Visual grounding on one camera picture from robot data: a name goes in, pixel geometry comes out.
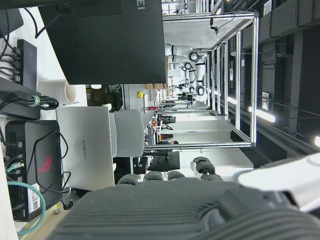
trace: silver laptop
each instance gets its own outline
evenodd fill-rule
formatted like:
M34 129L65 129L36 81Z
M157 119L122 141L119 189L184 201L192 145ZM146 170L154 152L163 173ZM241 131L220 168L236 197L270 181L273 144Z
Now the silver laptop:
M71 172L67 186L90 191L114 186L108 108L59 107L56 114L69 147L62 160L63 170ZM65 151L61 141L61 154Z

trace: paper cup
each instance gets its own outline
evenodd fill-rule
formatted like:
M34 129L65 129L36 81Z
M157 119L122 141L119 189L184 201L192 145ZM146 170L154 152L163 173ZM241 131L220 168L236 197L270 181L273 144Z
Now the paper cup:
M76 87L70 85L66 79L46 80L38 84L42 96L55 98L60 104L73 104L76 99Z

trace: white desk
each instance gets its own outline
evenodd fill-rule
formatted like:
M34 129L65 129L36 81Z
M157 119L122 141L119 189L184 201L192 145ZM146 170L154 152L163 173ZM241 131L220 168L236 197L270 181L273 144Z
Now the white desk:
M41 19L40 13L37 7L29 8L33 14L38 29L41 29L44 26L44 23ZM37 47L37 81L43 80L54 80L54 79L65 79L65 75L59 65L58 59L55 55L51 42L49 40L48 34L44 31L37 39L35 39L35 26L32 19L23 9L20 9L20 13L23 18L23 26L10 33L9 42L13 47L17 46L18 39L25 39L29 43ZM4 49L5 42L0 40L0 50ZM7 67L6 63L1 63L2 67ZM87 105L86 89L84 85L77 85L77 97L76 102L82 106ZM0 125L2 131L5 131L5 125L8 121L13 120L12 117L6 117L0 115ZM41 119L43 120L55 120L56 113L55 111L41 111ZM2 154L5 154L5 147L1 144L1 159ZM6 174L4 170L3 163L0 163L0 191L1 191L1 210L0 210L0 233L2 239L7 240L17 240L16 229L12 217L10 198L8 193L8 186L6 180ZM21 229L23 224L16 224L17 229Z

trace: qr code label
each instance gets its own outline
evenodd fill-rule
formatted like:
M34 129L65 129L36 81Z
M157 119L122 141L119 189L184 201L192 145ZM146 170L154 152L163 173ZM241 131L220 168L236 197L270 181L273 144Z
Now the qr code label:
M32 187L40 190L40 187L37 183L33 184ZM28 188L28 208L29 208L29 214L32 213L34 210L37 210L40 208L40 198L39 196L32 190Z

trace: computer monitor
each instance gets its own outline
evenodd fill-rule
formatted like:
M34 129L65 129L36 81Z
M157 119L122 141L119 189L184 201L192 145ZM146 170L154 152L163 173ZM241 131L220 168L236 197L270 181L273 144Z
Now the computer monitor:
M168 172L171 170L180 169L180 152L154 152L152 165L150 165L148 171Z
M45 25L60 15L46 31L70 84L166 82L161 1L96 0L39 11Z
M174 124L176 123L176 117L175 116L162 116L162 124Z

